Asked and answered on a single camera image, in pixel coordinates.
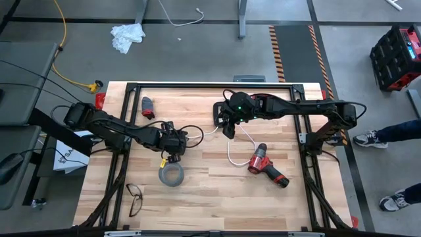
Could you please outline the grey red work glove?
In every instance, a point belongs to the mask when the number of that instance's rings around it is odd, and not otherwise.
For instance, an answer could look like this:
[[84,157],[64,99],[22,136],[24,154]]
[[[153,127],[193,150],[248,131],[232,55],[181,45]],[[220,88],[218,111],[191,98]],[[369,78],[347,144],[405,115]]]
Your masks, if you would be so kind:
[[146,96],[141,100],[141,114],[149,120],[155,118],[153,101]]

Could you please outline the black diagonal support beam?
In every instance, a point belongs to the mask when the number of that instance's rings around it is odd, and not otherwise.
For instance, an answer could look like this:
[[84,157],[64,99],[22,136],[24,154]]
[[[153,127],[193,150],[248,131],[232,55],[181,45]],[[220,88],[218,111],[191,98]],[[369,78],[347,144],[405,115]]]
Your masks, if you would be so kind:
[[40,126],[41,130],[48,135],[63,142],[65,145],[79,151],[80,153],[90,156],[93,143],[87,138],[79,137],[73,131],[55,122],[39,109],[33,109],[28,119],[29,125]]

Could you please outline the red black tool box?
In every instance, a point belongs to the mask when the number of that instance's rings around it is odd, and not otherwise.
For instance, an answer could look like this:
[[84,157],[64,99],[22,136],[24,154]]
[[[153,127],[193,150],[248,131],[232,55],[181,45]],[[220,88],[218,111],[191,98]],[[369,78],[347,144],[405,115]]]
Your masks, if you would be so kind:
[[370,60],[381,91],[400,91],[407,87],[421,76],[418,26],[392,26],[371,49]]

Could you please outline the grey side desk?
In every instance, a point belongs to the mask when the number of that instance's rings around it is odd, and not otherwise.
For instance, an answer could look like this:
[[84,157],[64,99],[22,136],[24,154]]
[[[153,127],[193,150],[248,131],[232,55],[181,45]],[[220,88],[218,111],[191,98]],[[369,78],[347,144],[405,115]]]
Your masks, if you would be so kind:
[[0,127],[0,162],[13,153],[22,153],[21,165],[4,185],[0,185],[0,210],[10,209],[28,168],[32,150],[41,132],[38,126]]
[[0,42],[0,126],[28,123],[57,49],[55,43]]

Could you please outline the small metal floor fitting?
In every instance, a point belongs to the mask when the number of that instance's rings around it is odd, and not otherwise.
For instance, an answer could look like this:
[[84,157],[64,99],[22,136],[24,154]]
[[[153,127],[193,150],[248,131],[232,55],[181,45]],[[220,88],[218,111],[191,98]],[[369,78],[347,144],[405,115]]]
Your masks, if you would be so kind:
[[43,207],[47,204],[47,200],[45,198],[37,198],[31,201],[30,207],[34,209],[43,209]]

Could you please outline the grey desk leg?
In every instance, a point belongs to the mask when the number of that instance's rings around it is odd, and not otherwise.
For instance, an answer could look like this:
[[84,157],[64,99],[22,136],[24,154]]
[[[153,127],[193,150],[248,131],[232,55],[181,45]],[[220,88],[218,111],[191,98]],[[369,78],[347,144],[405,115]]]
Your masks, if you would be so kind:
[[142,24],[147,12],[149,0],[136,0],[136,18],[135,23]]
[[239,36],[238,38],[242,40],[246,35],[246,13],[247,8],[247,0],[239,0],[239,8],[238,8],[238,14],[239,14]]

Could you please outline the grey duct tape roll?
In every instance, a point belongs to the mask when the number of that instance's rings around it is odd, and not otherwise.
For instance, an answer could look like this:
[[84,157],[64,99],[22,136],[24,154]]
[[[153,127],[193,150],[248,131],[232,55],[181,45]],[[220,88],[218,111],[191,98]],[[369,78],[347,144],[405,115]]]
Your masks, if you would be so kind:
[[165,163],[159,168],[159,179],[169,187],[177,187],[184,181],[184,169],[179,163]]

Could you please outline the black computer mouse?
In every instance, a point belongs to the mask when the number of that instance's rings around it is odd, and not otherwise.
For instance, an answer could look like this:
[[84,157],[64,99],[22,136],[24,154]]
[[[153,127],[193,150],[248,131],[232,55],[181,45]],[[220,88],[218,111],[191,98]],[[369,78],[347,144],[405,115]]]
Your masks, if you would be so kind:
[[6,184],[19,169],[24,158],[19,153],[12,153],[0,161],[0,185]]

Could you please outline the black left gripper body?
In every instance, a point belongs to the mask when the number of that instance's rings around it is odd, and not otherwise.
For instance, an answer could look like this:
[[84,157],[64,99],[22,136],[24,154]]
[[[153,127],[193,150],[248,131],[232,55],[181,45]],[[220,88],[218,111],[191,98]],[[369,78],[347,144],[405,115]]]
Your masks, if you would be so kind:
[[171,155],[183,155],[187,146],[187,132],[174,128],[172,122],[161,124],[159,148]]

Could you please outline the hazard striped floor mat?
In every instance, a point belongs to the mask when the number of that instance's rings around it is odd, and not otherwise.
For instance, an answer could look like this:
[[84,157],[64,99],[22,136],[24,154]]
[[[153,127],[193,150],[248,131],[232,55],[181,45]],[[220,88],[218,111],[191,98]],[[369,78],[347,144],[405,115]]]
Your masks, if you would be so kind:
[[322,37],[313,25],[270,26],[269,35],[279,82],[318,83],[327,98],[337,98]]

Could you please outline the red black cordless drill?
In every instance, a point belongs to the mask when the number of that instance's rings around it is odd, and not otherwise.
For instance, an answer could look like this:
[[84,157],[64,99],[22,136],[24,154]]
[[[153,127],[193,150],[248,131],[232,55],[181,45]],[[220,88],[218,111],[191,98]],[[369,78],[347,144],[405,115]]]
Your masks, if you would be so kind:
[[247,170],[253,174],[259,174],[263,172],[275,184],[282,188],[286,188],[289,184],[289,179],[273,166],[273,162],[266,155],[266,151],[267,145],[265,143],[259,144],[249,161]]

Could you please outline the white crumpled cloth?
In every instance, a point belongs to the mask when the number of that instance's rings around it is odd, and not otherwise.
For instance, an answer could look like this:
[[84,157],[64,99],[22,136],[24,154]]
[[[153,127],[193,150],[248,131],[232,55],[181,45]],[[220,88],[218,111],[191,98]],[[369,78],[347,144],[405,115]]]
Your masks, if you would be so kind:
[[140,23],[113,26],[111,34],[112,46],[122,54],[127,54],[133,43],[141,43],[145,37]]

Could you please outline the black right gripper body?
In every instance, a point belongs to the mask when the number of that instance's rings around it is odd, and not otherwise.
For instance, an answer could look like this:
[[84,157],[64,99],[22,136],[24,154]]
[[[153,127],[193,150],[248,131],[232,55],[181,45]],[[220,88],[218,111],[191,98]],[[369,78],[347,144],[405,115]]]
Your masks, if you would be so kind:
[[232,140],[235,136],[235,124],[244,119],[246,113],[243,111],[233,111],[231,109],[221,108],[220,118],[222,119],[222,133],[228,139]]

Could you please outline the white printed sign board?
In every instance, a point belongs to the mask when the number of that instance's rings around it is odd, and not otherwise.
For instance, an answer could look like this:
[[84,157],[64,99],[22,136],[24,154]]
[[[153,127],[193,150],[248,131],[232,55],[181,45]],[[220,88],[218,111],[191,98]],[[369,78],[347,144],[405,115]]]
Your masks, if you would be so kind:
[[89,164],[89,156],[57,141],[53,163],[54,171],[64,171],[68,174]]

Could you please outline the black C-clamp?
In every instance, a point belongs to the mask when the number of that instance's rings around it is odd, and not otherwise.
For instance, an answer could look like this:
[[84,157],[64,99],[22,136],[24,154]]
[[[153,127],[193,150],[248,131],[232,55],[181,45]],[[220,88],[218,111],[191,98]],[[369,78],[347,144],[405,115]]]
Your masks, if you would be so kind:
[[231,115],[231,110],[228,107],[228,102],[216,102],[213,105],[213,122],[216,127],[224,128],[228,125]]

